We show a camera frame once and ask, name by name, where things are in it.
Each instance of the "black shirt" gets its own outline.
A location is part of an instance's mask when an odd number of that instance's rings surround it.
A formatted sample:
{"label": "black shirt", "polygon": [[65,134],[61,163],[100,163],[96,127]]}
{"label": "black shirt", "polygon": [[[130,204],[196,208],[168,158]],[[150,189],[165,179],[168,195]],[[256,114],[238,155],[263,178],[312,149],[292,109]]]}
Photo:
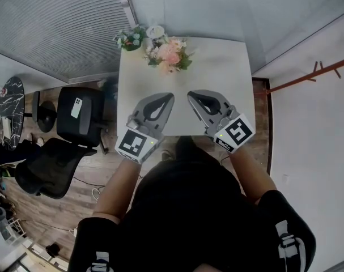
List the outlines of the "black shirt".
{"label": "black shirt", "polygon": [[197,162],[162,162],[140,183],[119,225],[87,218],[78,234],[69,272],[84,272],[96,252],[108,252],[114,271],[193,271],[209,264],[221,271],[284,271],[275,225],[304,241],[307,270],[315,238],[284,196],[247,201],[225,168]]}

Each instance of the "wooden floor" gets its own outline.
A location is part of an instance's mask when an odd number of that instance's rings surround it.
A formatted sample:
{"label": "wooden floor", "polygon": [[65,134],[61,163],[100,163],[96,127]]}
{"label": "wooden floor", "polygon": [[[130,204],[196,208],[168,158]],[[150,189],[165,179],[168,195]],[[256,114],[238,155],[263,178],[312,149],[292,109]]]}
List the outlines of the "wooden floor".
{"label": "wooden floor", "polygon": [[[97,88],[96,83],[82,85]],[[265,83],[254,81],[253,89],[254,93],[261,93],[265,90]],[[40,101],[51,100],[57,106],[60,90],[61,88],[54,88],[41,92]],[[248,147],[255,159],[266,169],[269,149],[269,114],[266,96],[255,94],[254,102],[256,110],[256,135],[248,143]],[[31,103],[32,95],[27,95],[26,112],[31,112]],[[103,141],[109,147],[109,153],[103,155],[98,147],[97,150],[99,152],[97,154],[85,157],[80,161],[74,175],[80,180],[98,185],[107,183],[122,160],[122,157],[114,150],[116,142],[116,102],[112,99],[106,100],[105,119],[111,121],[109,132],[103,134]],[[36,137],[43,137],[45,140],[51,137],[58,137],[56,127],[49,133],[42,133],[32,121],[32,118],[25,118],[22,139],[29,132],[32,132]],[[177,139],[178,137],[167,137],[162,146],[143,164],[141,177],[159,162],[161,150],[172,150]],[[213,157],[217,159],[226,157],[224,149],[215,145],[208,138],[203,136],[194,137],[194,141]],[[224,160],[223,165],[230,171],[232,170],[232,165],[228,160]],[[92,186],[73,179],[65,197],[61,200],[56,200],[44,195],[40,197],[30,196],[18,187],[14,179],[4,179],[3,182],[6,184],[5,193],[7,198],[16,206],[16,216],[21,220],[25,220],[22,226],[27,236],[37,240],[43,246],[56,242],[61,247],[60,256],[69,259],[75,238],[68,230],[75,228],[81,219],[91,215],[92,209],[95,206],[95,200],[91,195]],[[40,223],[63,228],[65,231]]]}

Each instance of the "white table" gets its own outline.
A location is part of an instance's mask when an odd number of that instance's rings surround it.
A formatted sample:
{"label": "white table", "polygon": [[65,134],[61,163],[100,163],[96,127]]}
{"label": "white table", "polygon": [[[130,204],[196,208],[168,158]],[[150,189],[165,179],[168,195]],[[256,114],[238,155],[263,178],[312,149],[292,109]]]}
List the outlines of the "white table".
{"label": "white table", "polygon": [[204,124],[194,114],[187,100],[193,90],[220,92],[244,113],[255,128],[252,78],[246,45],[242,42],[188,37],[187,53],[195,51],[187,70],[162,75],[159,68],[148,66],[143,49],[121,53],[117,133],[125,127],[138,102],[158,92],[171,92],[175,103],[164,135],[202,135]]}

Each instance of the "shoe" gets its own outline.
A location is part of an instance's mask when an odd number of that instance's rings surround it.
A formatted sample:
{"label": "shoe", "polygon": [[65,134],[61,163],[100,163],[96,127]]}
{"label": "shoe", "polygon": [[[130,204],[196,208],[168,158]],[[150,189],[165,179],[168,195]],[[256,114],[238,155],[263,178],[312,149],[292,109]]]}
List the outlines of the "shoe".
{"label": "shoe", "polygon": [[32,135],[32,133],[28,133],[27,134],[26,140],[33,142],[33,135]]}
{"label": "shoe", "polygon": [[174,154],[169,150],[162,150],[162,161],[171,161],[174,160]]}
{"label": "shoe", "polygon": [[44,144],[45,144],[45,142],[44,142],[43,138],[40,137],[37,139],[37,145],[38,146],[42,147]]}

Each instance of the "black round table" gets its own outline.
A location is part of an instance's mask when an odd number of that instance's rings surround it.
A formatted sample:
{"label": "black round table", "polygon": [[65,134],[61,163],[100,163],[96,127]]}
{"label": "black round table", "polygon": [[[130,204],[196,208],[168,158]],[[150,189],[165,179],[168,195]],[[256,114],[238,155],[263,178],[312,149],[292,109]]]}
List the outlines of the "black round table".
{"label": "black round table", "polygon": [[23,118],[32,117],[24,112],[24,88],[22,81],[16,76],[10,78],[4,88],[7,94],[0,97],[0,116],[11,120],[11,138],[4,137],[4,147],[10,151],[15,150],[19,143],[23,128]]}

